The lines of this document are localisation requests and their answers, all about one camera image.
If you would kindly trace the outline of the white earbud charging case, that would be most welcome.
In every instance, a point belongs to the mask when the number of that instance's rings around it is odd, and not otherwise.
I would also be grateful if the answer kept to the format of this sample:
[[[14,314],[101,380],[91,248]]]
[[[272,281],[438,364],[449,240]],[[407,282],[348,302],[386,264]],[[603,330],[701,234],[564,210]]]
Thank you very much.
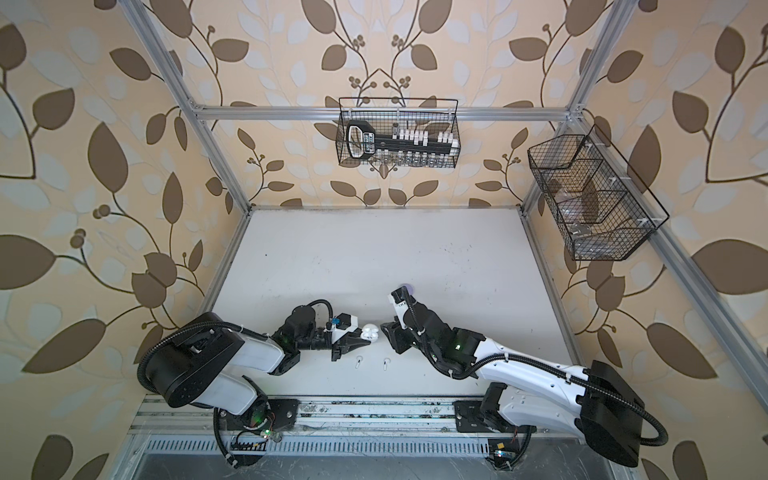
[[[370,343],[375,343],[379,339],[380,329],[377,325],[369,323],[361,328],[360,337]]]

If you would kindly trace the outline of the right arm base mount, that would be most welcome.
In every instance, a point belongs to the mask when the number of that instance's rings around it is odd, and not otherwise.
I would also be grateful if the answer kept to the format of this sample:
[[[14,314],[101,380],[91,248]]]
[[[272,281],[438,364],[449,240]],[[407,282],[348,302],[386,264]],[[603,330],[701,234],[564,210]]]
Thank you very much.
[[[516,425],[506,420],[498,406],[489,401],[458,400],[453,403],[456,430],[459,433],[533,434],[537,427]]]

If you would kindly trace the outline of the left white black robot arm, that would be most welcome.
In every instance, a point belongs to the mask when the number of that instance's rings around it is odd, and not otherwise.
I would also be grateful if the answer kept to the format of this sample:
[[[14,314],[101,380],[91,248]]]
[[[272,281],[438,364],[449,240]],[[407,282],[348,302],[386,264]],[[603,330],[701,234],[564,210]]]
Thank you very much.
[[[171,408],[195,405],[243,415],[266,395],[249,377],[236,377],[237,368],[282,376],[305,351],[328,351],[335,362],[373,344],[379,333],[355,315],[336,315],[325,299],[295,307],[271,335],[207,312],[150,347],[139,360],[137,379]]]

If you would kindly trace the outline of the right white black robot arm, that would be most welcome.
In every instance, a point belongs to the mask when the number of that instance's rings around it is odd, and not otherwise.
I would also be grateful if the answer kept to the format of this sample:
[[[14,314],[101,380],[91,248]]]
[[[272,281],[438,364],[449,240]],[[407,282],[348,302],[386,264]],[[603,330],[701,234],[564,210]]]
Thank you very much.
[[[486,380],[483,424],[570,432],[602,457],[639,464],[643,446],[661,447],[669,434],[644,401],[609,364],[565,366],[518,352],[472,330],[451,327],[418,302],[406,286],[392,291],[394,321],[381,329],[397,353],[418,350],[452,380]]]

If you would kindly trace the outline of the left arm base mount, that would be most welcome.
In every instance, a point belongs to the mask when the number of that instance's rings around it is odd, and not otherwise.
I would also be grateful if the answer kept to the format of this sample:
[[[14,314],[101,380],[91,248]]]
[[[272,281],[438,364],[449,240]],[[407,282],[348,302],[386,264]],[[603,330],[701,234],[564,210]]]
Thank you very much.
[[[291,428],[298,417],[297,399],[259,397],[239,415],[226,410],[214,414],[214,427],[225,431],[263,433]]]

